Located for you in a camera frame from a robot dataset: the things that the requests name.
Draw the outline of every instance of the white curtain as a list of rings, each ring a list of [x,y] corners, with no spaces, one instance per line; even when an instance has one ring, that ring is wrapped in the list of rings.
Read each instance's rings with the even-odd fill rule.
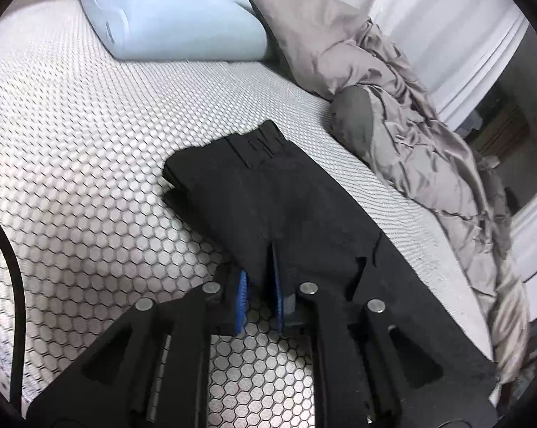
[[[341,1],[403,50],[451,130],[498,79],[528,27],[512,0]]]

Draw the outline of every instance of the folded black garment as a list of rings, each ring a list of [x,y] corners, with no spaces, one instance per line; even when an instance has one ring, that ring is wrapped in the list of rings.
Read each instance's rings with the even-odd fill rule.
[[[306,281],[362,305],[380,297],[407,337],[460,376],[468,397],[492,392],[494,363],[362,207],[272,121],[175,152],[163,177],[175,187],[166,203],[219,241],[256,286],[269,285],[276,247],[284,297]]]

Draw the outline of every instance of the silver screw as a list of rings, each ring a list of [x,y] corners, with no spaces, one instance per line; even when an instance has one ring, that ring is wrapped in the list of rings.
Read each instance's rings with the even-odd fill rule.
[[[135,308],[141,311],[150,310],[153,307],[153,301],[149,298],[141,298],[135,303]]]
[[[318,285],[311,281],[306,281],[300,285],[300,291],[304,294],[315,294],[318,291]]]
[[[203,291],[205,291],[207,294],[215,294],[221,291],[221,285],[219,285],[216,281],[208,281],[203,285]]]
[[[377,314],[381,314],[385,310],[385,303],[381,299],[369,300],[368,309]]]

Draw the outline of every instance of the blue cushion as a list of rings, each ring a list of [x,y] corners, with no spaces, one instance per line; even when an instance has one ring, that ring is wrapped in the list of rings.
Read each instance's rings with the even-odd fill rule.
[[[94,30],[119,60],[252,61],[266,32],[248,0],[81,0]]]

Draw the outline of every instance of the mattress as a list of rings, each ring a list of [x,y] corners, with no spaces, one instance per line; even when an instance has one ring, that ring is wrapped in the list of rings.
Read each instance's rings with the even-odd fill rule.
[[[258,62],[118,62],[78,0],[0,22],[0,222],[24,275],[24,398],[31,401],[141,297],[167,301],[227,257],[167,209],[163,162],[266,119],[376,221],[489,358],[486,323],[436,219],[385,187],[326,131],[329,104]],[[0,386],[13,304],[0,253]],[[213,337],[211,426],[313,426],[306,343],[279,337],[249,302],[245,332]]]

